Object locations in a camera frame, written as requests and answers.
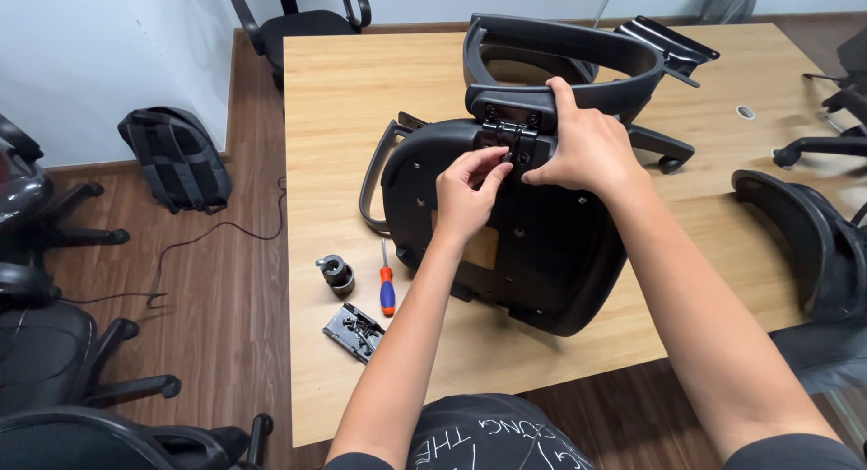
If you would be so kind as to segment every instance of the black t-shirt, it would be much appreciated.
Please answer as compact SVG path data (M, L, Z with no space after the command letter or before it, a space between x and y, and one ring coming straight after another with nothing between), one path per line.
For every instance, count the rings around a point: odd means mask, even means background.
M504 394L445 397L421 410L406 468L412 470L591 470L569 438L527 400ZM849 448L814 434L751 443L723 470L862 469ZM365 453L346 453L324 470L392 470Z

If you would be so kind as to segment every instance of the hand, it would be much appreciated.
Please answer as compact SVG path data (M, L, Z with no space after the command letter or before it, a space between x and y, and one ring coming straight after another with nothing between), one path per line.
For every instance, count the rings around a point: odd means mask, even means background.
M597 109L578 109L572 88L562 78L546 84L557 102L558 146L547 163L521 177L523 182L584 189L604 200L649 177L635 160L629 134L619 121Z
M436 178L437 223L435 233L466 246L491 218L497 188L512 170L512 164L499 162L509 152L507 146L491 146L467 152Z

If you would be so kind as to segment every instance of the black cylinder part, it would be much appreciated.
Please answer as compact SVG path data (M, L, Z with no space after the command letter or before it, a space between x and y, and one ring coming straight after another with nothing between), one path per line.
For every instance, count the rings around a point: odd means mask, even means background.
M355 289L355 275L352 267L340 256L328 255L317 260L325 282L338 296L348 296Z

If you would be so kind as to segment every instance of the screwdriver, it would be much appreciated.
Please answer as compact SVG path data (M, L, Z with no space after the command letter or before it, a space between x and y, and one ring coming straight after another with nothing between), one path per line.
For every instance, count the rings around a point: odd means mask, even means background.
M385 316L395 314L395 286L391 284L391 267L385 254L385 239L382 239L382 268L380 269L380 305Z

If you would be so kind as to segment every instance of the screw hole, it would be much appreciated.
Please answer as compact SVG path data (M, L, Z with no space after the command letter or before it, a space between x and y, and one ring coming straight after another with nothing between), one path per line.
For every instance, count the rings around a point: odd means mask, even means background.
M738 116L742 117L744 120L755 120L756 113L746 106L738 106L734 109L735 112L738 113Z

